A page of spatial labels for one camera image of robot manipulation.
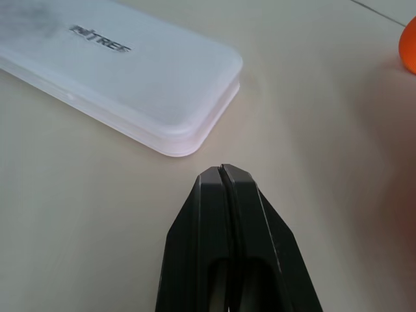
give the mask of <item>frosted plastic case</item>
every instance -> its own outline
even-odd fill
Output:
[[[165,155],[195,152],[239,89],[234,50],[98,0],[1,0],[0,68]]]

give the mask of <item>table surface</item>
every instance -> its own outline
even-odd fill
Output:
[[[394,157],[361,105],[380,73],[416,83],[403,28],[347,0],[124,2],[235,47],[241,90],[174,159],[0,71],[0,311],[153,311],[166,233],[222,163],[292,229],[324,311],[404,311],[373,248]]]

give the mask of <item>case lid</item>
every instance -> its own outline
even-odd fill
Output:
[[[202,127],[212,128],[234,96],[242,59],[110,1],[2,0],[0,67],[162,153],[182,156],[198,149],[207,135]]]

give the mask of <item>orange object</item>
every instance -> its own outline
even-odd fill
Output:
[[[405,67],[416,74],[416,18],[404,29],[398,43],[398,52]]]

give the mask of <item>black clamp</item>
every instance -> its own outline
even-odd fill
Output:
[[[200,174],[166,238],[156,312],[322,312],[294,236],[248,172]]]

